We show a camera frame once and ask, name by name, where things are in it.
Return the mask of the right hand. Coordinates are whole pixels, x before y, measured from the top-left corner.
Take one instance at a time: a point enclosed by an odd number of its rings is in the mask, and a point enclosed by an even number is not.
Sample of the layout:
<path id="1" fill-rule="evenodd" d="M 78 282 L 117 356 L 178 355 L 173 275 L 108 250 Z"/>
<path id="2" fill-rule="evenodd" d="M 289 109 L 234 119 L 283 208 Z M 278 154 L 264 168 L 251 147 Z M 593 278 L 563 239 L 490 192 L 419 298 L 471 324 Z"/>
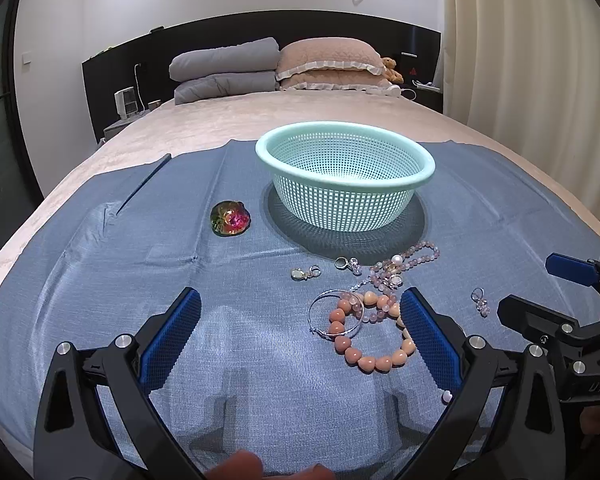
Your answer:
<path id="1" fill-rule="evenodd" d="M 586 436 L 600 434 L 600 405 L 588 406 L 582 411 L 580 427 Z"/>

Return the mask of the left hand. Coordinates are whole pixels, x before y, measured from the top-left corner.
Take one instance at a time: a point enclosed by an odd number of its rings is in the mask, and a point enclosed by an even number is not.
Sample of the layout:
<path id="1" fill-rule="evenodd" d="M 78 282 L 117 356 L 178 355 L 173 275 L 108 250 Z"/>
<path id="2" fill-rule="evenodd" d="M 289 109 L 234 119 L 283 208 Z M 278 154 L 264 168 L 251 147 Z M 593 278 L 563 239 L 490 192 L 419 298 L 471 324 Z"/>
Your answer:
<path id="1" fill-rule="evenodd" d="M 239 450 L 223 463 L 209 469 L 204 476 L 208 480 L 335 480 L 335 474 L 321 464 L 295 472 L 267 477 L 260 458 L 253 453 Z"/>

